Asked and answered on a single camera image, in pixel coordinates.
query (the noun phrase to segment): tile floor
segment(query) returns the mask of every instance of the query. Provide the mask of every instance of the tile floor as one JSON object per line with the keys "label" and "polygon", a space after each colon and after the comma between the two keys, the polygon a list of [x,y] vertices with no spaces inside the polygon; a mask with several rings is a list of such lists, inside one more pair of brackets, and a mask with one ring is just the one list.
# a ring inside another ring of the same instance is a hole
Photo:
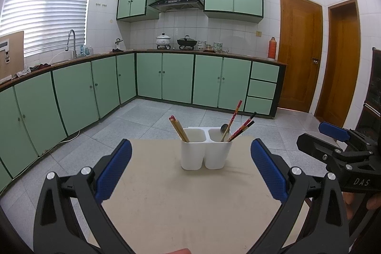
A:
{"label": "tile floor", "polygon": [[[76,174],[84,166],[94,164],[110,154],[122,138],[127,139],[179,139],[168,118],[175,115],[183,127],[221,126],[228,123],[231,114],[142,99],[112,111],[102,120],[81,131],[71,142],[62,145],[33,167],[0,199],[0,205],[19,235],[32,247],[33,224],[37,201],[45,176],[55,171],[59,176]],[[236,130],[246,117],[237,116],[232,129]],[[306,174],[323,176],[325,165],[300,152],[296,147],[299,135],[308,132],[335,144],[335,141],[318,132],[319,121],[311,114],[278,109],[275,119],[255,118],[243,135],[261,138],[270,151],[281,155],[290,166],[299,166]],[[88,238],[89,228],[79,203],[73,199],[79,223]]]}

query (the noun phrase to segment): window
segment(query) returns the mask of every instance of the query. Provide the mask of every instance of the window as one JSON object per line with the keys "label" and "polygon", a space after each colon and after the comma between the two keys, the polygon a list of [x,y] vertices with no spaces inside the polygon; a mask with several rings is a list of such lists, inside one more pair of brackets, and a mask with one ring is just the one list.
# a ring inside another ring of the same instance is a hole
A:
{"label": "window", "polygon": [[88,0],[4,0],[0,36],[24,31],[24,57],[66,47],[75,31],[76,45],[85,43]]}

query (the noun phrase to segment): wooden countertop edge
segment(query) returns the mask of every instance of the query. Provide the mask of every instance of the wooden countertop edge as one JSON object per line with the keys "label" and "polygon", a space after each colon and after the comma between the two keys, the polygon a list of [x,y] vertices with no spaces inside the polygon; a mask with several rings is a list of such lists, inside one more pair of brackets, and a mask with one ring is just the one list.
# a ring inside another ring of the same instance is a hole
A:
{"label": "wooden countertop edge", "polygon": [[286,64],[279,62],[279,61],[270,61],[267,59],[261,59],[259,57],[255,56],[247,56],[247,55],[239,55],[239,54],[226,54],[226,53],[208,53],[208,52],[202,52],[202,51],[184,51],[184,50],[150,50],[150,49],[144,49],[144,50],[126,50],[123,52],[109,52],[109,53],[103,53],[103,54],[95,54],[91,56],[86,56],[86,57],[79,57],[77,59],[71,59],[68,61],[63,61],[57,64],[52,64],[49,67],[45,67],[36,71],[33,71],[25,76],[7,81],[3,84],[0,85],[0,92],[3,90],[8,89],[9,87],[12,87],[22,81],[28,80],[30,78],[33,78],[35,76],[41,75],[43,73],[76,65],[76,64],[82,64],[86,63],[88,61],[93,61],[93,60],[99,60],[99,59],[104,59],[105,57],[111,57],[111,56],[116,56],[116,55],[124,55],[124,54],[131,54],[131,53],[179,53],[179,54],[196,54],[196,55],[211,55],[211,56],[221,56],[221,57],[230,57],[233,59],[242,59],[242,60],[249,60],[249,61],[257,61],[260,63],[266,63],[270,65],[283,65],[286,66]]}

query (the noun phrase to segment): finger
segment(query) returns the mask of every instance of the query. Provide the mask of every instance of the finger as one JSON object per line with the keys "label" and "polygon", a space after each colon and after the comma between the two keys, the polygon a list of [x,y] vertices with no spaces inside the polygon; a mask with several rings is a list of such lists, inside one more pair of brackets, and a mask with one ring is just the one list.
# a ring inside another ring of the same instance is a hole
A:
{"label": "finger", "polygon": [[168,254],[192,254],[192,253],[191,251],[189,251],[189,249],[182,249],[182,250],[174,251]]}
{"label": "finger", "polygon": [[374,194],[366,203],[368,210],[375,210],[379,207],[381,207],[381,193]]}
{"label": "finger", "polygon": [[347,219],[351,220],[353,218],[353,210],[352,210],[351,206],[349,206],[347,204],[345,205],[345,208],[347,210]]}
{"label": "finger", "polygon": [[342,193],[342,198],[344,199],[344,202],[346,204],[352,204],[354,199],[355,199],[355,194],[354,193],[343,192]]}

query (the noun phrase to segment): silver screw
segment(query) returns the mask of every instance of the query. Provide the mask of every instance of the silver screw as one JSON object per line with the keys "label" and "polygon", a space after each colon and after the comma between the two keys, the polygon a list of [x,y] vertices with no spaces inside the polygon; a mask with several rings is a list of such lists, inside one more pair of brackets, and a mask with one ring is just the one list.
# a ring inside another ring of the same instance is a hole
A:
{"label": "silver screw", "polygon": [[48,179],[48,180],[51,180],[51,179],[53,179],[54,177],[55,177],[55,173],[54,172],[49,172],[47,175],[46,175],[46,178]]}
{"label": "silver screw", "polygon": [[335,174],[332,173],[332,172],[329,172],[328,175],[327,175],[327,177],[328,177],[328,179],[330,179],[330,180],[334,180],[334,179],[336,179]]}
{"label": "silver screw", "polygon": [[291,172],[295,175],[302,174],[302,170],[299,167],[292,167]]}
{"label": "silver screw", "polygon": [[83,175],[87,175],[87,174],[89,174],[91,172],[91,168],[90,167],[83,167],[82,169],[81,169],[81,174],[83,174]]}

